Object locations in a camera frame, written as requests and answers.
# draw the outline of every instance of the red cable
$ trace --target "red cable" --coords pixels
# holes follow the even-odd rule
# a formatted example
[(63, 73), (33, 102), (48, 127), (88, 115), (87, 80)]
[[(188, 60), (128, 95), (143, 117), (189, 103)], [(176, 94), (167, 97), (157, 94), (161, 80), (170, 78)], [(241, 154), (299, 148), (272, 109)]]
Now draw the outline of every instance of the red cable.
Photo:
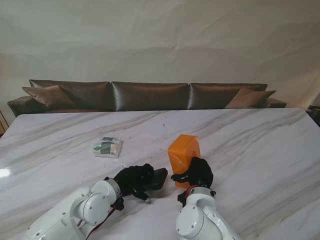
[(111, 209), (111, 211), (109, 212), (108, 216), (106, 216), (106, 219), (105, 219), (103, 222), (99, 223), (94, 229), (91, 230), (91, 232), (89, 233), (89, 235), (86, 237), (86, 240), (90, 237), (90, 235), (91, 235), (95, 230), (97, 230), (97, 229), (107, 220), (108, 217), (110, 217), (111, 214), (113, 214), (113, 212), (114, 212), (115, 209), (116, 209), (116, 206), (117, 206), (117, 205), (114, 205), (114, 207)]
[(191, 187), (188, 188), (188, 190), (186, 191), (186, 195), (185, 195), (185, 199), (187, 199), (187, 197), (189, 196), (189, 191), (195, 187), (199, 187), (199, 185), (193, 185)]

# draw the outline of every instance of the marble table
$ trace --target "marble table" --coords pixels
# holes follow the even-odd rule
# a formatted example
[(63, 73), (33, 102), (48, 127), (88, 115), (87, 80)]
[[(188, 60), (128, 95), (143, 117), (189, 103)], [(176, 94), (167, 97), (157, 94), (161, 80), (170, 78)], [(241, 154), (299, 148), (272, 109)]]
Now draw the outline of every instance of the marble table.
[[(0, 239), (20, 240), (77, 187), (149, 163), (168, 169), (163, 189), (150, 204), (125, 197), (90, 239), (178, 240), (167, 149), (180, 134), (199, 137), (218, 211), (243, 239), (320, 239), (320, 128), (299, 108), (21, 115), (0, 139)], [(94, 157), (97, 137), (120, 137), (119, 159)]]

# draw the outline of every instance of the leather sofa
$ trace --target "leather sofa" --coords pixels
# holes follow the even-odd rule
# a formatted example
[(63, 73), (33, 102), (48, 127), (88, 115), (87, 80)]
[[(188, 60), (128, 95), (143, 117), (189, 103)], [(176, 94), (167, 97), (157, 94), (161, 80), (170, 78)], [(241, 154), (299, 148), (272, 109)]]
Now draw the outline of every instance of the leather sofa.
[[(47, 110), (31, 96), (7, 104), (15, 116), (35, 113), (117, 112), (223, 109), (241, 88), (265, 91), (261, 83), (133, 83), (29, 80), (31, 87), (60, 86), (76, 104), (74, 109)], [(285, 102), (268, 98), (260, 108), (284, 108)]]

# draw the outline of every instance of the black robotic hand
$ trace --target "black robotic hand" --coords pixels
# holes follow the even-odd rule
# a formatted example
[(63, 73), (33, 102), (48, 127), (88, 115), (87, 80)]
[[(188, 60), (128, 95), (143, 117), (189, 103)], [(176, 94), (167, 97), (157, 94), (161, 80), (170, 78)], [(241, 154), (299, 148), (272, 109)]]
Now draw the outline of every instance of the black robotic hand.
[[(206, 160), (194, 156), (191, 160), (188, 170), (182, 174), (173, 174), (171, 179), (179, 183), (189, 182), (191, 188), (193, 186), (210, 188), (214, 180), (214, 174), (212, 173), (211, 168)], [(177, 200), (182, 203), (183, 206), (186, 205), (188, 190), (178, 195)]]
[(130, 166), (122, 169), (113, 179), (119, 185), (121, 196), (134, 195), (146, 202), (149, 196), (143, 191), (143, 186), (149, 184), (154, 177), (154, 168), (146, 163), (143, 166)]

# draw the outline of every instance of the brown pillow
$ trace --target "brown pillow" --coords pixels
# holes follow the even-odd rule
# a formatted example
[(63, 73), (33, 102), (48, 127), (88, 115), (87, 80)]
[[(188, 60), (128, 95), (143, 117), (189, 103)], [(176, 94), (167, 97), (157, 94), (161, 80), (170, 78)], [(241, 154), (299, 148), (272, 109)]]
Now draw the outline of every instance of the brown pillow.
[(22, 89), (47, 109), (74, 109), (76, 105), (59, 86), (22, 87)]
[(275, 91), (252, 91), (241, 88), (225, 109), (256, 109)]

